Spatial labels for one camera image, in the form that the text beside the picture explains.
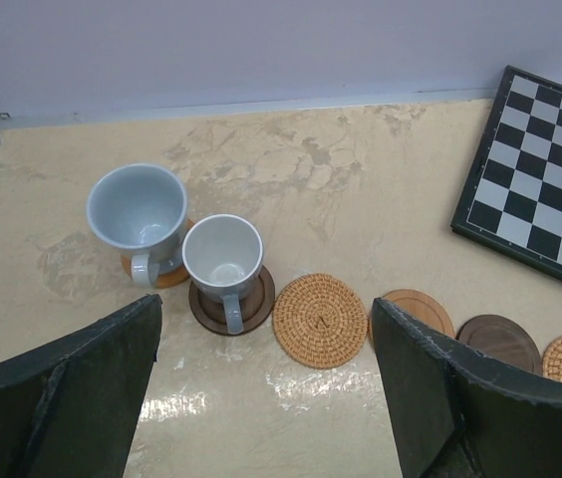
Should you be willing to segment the small woven rattan coaster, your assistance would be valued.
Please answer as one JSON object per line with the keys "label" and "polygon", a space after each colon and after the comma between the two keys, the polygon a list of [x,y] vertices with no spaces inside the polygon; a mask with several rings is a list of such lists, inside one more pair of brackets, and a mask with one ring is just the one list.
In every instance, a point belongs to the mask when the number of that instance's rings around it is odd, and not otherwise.
{"label": "small woven rattan coaster", "polygon": [[368,334],[365,307],[355,291],[325,273],[303,275],[278,295],[272,327],[281,349],[294,361],[316,369],[346,364]]}

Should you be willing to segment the light blue cup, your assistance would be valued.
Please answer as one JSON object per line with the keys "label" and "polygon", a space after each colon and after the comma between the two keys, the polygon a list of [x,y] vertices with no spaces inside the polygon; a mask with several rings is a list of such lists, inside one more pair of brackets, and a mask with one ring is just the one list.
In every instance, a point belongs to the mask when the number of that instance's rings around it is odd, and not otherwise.
{"label": "light blue cup", "polygon": [[121,166],[92,188],[86,215],[93,233],[130,261],[130,276],[155,288],[183,265],[188,195],[169,169],[152,163]]}

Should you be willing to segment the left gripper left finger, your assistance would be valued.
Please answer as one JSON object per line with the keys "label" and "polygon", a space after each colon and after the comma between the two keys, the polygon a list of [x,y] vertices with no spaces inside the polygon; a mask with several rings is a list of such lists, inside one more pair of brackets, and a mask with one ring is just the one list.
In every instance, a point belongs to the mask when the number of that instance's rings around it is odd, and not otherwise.
{"label": "left gripper left finger", "polygon": [[160,295],[0,362],[0,477],[121,477],[162,326]]}

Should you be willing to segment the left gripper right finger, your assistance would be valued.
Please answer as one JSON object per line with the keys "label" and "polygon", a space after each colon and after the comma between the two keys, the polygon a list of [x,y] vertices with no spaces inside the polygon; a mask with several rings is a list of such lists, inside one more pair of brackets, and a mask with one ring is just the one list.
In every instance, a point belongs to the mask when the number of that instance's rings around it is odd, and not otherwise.
{"label": "left gripper right finger", "polygon": [[405,477],[562,477],[562,382],[376,298],[373,342]]}

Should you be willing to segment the grey white mug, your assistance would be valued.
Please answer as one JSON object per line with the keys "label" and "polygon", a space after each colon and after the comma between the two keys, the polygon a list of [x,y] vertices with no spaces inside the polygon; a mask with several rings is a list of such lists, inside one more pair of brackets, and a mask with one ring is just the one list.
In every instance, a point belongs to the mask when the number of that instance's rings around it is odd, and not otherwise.
{"label": "grey white mug", "polygon": [[256,227],[233,214],[213,214],[193,225],[182,244],[182,260],[193,283],[222,306],[227,332],[244,332],[240,301],[254,287],[264,245]]}

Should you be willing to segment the dark walnut coaster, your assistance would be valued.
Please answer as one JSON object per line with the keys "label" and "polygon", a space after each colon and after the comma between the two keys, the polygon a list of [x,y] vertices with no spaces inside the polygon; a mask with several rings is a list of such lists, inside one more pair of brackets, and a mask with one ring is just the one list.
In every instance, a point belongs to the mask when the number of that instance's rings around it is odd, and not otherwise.
{"label": "dark walnut coaster", "polygon": [[503,316],[485,314],[469,319],[458,330],[456,339],[504,363],[543,374],[542,357],[533,339]]}
{"label": "dark walnut coaster", "polygon": [[[275,283],[269,270],[263,266],[251,291],[239,301],[243,321],[242,335],[258,328],[271,314],[275,303]],[[209,331],[229,336],[222,301],[204,295],[190,283],[188,302],[197,321]]]}

